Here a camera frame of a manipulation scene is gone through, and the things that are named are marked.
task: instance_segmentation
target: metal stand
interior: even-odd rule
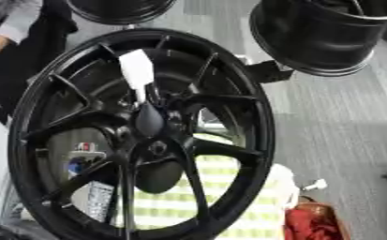
[[[286,81],[290,79],[294,71],[289,67],[279,66],[279,64],[273,60],[249,65],[247,68],[258,83]]]

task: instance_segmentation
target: rim lip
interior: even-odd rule
[[[276,62],[284,64],[294,70],[298,70],[307,74],[321,76],[321,77],[342,77],[342,76],[347,76],[360,71],[361,69],[366,67],[366,65],[369,63],[371,58],[374,56],[374,50],[373,50],[360,63],[353,65],[352,67],[338,68],[338,69],[324,69],[324,68],[317,68],[317,67],[309,67],[308,65],[300,64],[288,57],[281,56],[281,54],[277,53],[277,51],[265,41],[264,37],[259,32],[259,27],[258,27],[259,11],[260,11],[260,5],[256,5],[253,8],[249,18],[249,25],[250,25],[250,30],[251,30],[251,34],[253,35],[253,38],[256,39],[256,42],[260,45],[260,47],[263,48],[265,52],[269,53],[269,55],[271,55],[276,60]]]
[[[323,5],[313,4],[313,3],[309,2],[308,0],[291,0],[291,1],[295,1],[296,4],[302,4],[304,7],[308,8],[308,9],[321,11],[320,12],[321,15],[322,14],[329,14],[329,15],[332,15],[334,17],[345,18],[345,19],[348,19],[350,21],[363,21],[363,22],[368,21],[370,23],[372,23],[372,22],[373,23],[385,23],[385,22],[387,22],[387,16],[376,17],[376,16],[353,15],[353,14],[349,14],[349,13],[334,11],[328,7],[323,6]]]
[[[161,16],[162,14],[166,13],[175,4],[175,2],[176,0],[168,0],[167,3],[162,7],[159,7],[155,11],[151,11],[151,12],[142,14],[140,16],[126,17],[126,18],[119,18],[119,19],[104,19],[96,16],[95,14],[84,11],[79,7],[76,7],[72,3],[72,0],[67,0],[67,3],[69,4],[72,11],[78,14],[79,16],[81,16],[82,18],[94,23],[101,23],[101,24],[107,24],[107,25],[127,25],[127,24],[145,23],[145,22],[151,21]]]
[[[125,30],[116,33],[111,33],[105,36],[96,37],[94,39],[88,40],[83,43],[79,47],[73,49],[70,52],[66,52],[54,60],[51,64],[49,64],[37,77],[37,80],[27,89],[24,97],[21,99],[19,103],[19,107],[17,108],[14,114],[14,121],[11,125],[9,138],[8,138],[8,165],[9,170],[11,172],[11,178],[17,189],[19,196],[23,199],[24,205],[29,209],[29,211],[34,215],[35,219],[46,229],[54,234],[58,234],[61,237],[69,237],[69,239],[82,239],[82,232],[77,232],[76,230],[72,230],[67,226],[53,226],[53,224],[49,223],[49,218],[46,215],[50,215],[49,211],[46,211],[46,208],[41,205],[41,202],[37,202],[34,199],[30,199],[30,196],[37,195],[34,190],[27,186],[27,183],[17,174],[17,170],[22,169],[22,162],[27,161],[27,159],[22,159],[22,150],[20,141],[17,141],[20,138],[20,133],[22,132],[22,125],[25,125],[26,121],[28,122],[28,116],[26,114],[31,112],[27,105],[28,101],[31,101],[37,95],[37,92],[40,86],[43,86],[43,81],[46,79],[54,69],[66,68],[66,63],[72,61],[72,59],[76,59],[77,56],[87,55],[90,51],[93,50],[93,47],[96,48],[98,43],[104,43],[107,39],[111,39],[112,37],[120,36],[120,38],[124,38],[124,34],[130,34],[133,32],[148,32],[153,31],[160,35],[176,35],[179,38],[183,38],[184,40],[196,40],[202,45],[207,46],[209,49],[215,50],[217,53],[220,53],[223,56],[223,62],[227,65],[228,68],[233,70],[233,72],[238,75],[239,79],[243,81],[244,89],[249,91],[251,95],[258,97],[261,102],[256,104],[260,121],[257,123],[256,129],[256,148],[262,149],[267,153],[267,159],[265,159],[262,163],[258,165],[256,171],[262,173],[261,175],[255,175],[254,179],[251,181],[252,186],[246,190],[245,196],[241,196],[238,203],[232,210],[227,213],[221,219],[215,220],[213,222],[213,229],[209,229],[209,236],[217,236],[221,233],[221,231],[227,229],[231,224],[233,219],[237,219],[241,214],[247,209],[247,207],[253,202],[257,194],[260,192],[262,185],[264,184],[267,174],[270,171],[270,166],[272,165],[274,152],[275,152],[275,122],[272,114],[272,110],[269,104],[269,100],[267,96],[265,96],[263,90],[255,83],[251,81],[251,77],[248,76],[246,72],[245,65],[237,59],[232,53],[224,50],[220,46],[212,43],[204,38],[197,37],[188,33],[166,30],[166,29],[135,29],[135,30]],[[184,239],[188,236],[188,239],[203,239],[203,232],[198,232],[199,227],[195,227],[193,230],[195,232],[182,232]]]

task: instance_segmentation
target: black wheel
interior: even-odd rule
[[[155,66],[147,107],[134,103],[116,61],[136,49],[144,49]],[[203,109],[225,128],[215,135],[230,138],[233,145],[195,135],[209,133],[198,127]],[[143,128],[156,121],[144,118],[145,111],[163,122],[152,135]],[[72,178],[58,180],[50,139],[79,128],[98,130],[110,153]],[[15,112],[8,147],[12,180],[23,204],[61,239],[203,240],[228,228],[260,192],[272,165],[275,126],[268,99],[231,53],[190,34],[137,29],[89,40],[45,68]],[[204,197],[196,166],[196,156],[202,155],[235,158],[239,165],[232,184],[213,205]],[[166,228],[138,230],[134,188],[165,191],[180,172],[194,192],[197,215]],[[72,204],[70,196],[93,180],[120,189],[113,202],[122,203],[124,226],[92,219]]]
[[[134,24],[151,21],[169,10],[175,0],[67,0],[72,10],[88,21]]]

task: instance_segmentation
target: tire-less rim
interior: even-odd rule
[[[139,48],[150,55],[156,66],[157,92],[165,92],[159,103],[154,104],[159,105],[156,108],[165,118],[166,128],[154,138],[134,134],[137,136],[132,136],[130,141],[133,144],[126,147],[120,142],[118,129],[131,128],[136,110],[110,106],[94,94],[97,89],[86,92],[76,79],[92,65],[115,66],[116,55]],[[178,70],[167,65],[166,61],[172,58],[174,64],[179,62],[187,68]],[[166,90],[167,81],[175,81],[171,86],[177,81],[183,84],[180,89]],[[54,111],[46,104],[63,95],[74,96],[80,108],[58,120],[43,121],[45,114]],[[235,145],[193,136],[189,120],[202,107],[216,109],[215,114],[235,135]],[[182,121],[173,124],[169,112],[180,115]],[[89,127],[104,135],[113,154],[63,183],[47,186],[48,170],[40,169],[47,168],[44,163],[49,160],[49,138],[71,129]],[[198,214],[174,226],[141,231],[133,224],[134,175],[142,165],[139,154],[156,140],[168,145],[182,166],[192,186]],[[274,151],[275,127],[269,102],[238,59],[200,37],[163,29],[142,29],[92,39],[44,69],[15,113],[8,159],[13,183],[24,205],[43,227],[62,239],[210,239],[228,228],[256,198],[270,170]],[[204,198],[197,173],[194,159],[199,155],[228,156],[236,158],[241,165],[227,192],[212,206]],[[102,175],[105,168],[115,169],[122,189],[126,223],[122,228],[92,220],[70,202],[70,195],[76,189]]]

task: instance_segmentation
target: wheel rim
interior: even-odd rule
[[[118,65],[115,55],[139,48],[145,49],[153,58],[156,81],[159,83],[157,87],[166,89],[160,90],[162,95],[167,92],[166,97],[161,96],[165,104],[160,105],[166,109],[160,109],[165,116],[166,128],[163,132],[166,134],[140,139],[132,136],[135,143],[126,147],[119,145],[121,140],[118,136],[121,135],[116,132],[122,126],[129,125],[136,111],[122,111],[121,108],[116,111],[115,106],[106,106],[108,104],[99,99],[102,95],[92,95],[95,91],[91,90],[101,92],[98,89],[107,89],[104,87],[107,84],[91,86],[93,88],[88,91],[89,94],[83,93],[83,89],[80,89],[83,84],[80,85],[78,78],[86,79],[85,71],[88,72],[90,67],[98,63],[106,71],[112,71],[108,67],[113,69]],[[176,85],[171,80],[180,82],[181,87],[169,90]],[[62,97],[64,90],[67,96],[76,97],[83,103],[84,108],[79,108],[70,118],[67,114],[65,118],[52,122],[52,108],[48,106],[59,106],[54,105],[57,102],[51,103],[51,100],[57,96]],[[235,144],[244,147],[195,138],[188,127],[190,121],[184,120],[192,119],[191,116],[200,109],[197,108],[198,104],[209,109],[223,106],[220,107],[223,110],[216,111],[217,115],[224,119],[222,122],[235,136]],[[182,124],[183,130],[178,128],[179,122],[174,126],[172,120],[169,120],[169,110],[183,116],[182,122],[187,122],[186,125]],[[104,134],[116,155],[98,161],[84,173],[60,185],[55,185],[53,180],[46,180],[49,167],[43,162],[49,158],[48,139],[66,130],[89,127],[99,129]],[[162,29],[129,30],[92,39],[62,55],[43,70],[27,90],[15,113],[9,136],[9,168],[13,183],[28,210],[42,226],[64,239],[206,239],[228,228],[259,193],[272,164],[274,136],[273,116],[267,98],[250,81],[243,64],[232,54],[214,43],[189,34]],[[128,178],[122,177],[127,176],[122,173],[135,169],[128,162],[139,161],[138,153],[144,152],[150,143],[156,141],[162,141],[170,147],[170,152],[176,155],[177,163],[182,166],[190,185],[194,186],[198,204],[196,217],[168,228],[137,231],[94,221],[69,205],[68,195],[75,188],[80,188],[86,182],[85,178],[94,178],[98,169],[113,167],[116,176],[121,176],[121,186],[127,186],[122,188],[122,195],[126,199],[126,222],[131,222],[128,219],[133,218],[132,207],[126,203],[133,202],[132,181],[135,173]],[[237,158],[241,169],[227,192],[214,205],[206,206],[201,180],[195,173],[194,156],[214,154]]]
[[[67,0],[72,10],[88,21],[103,24],[133,24],[153,20],[164,14],[175,0],[110,1]]]

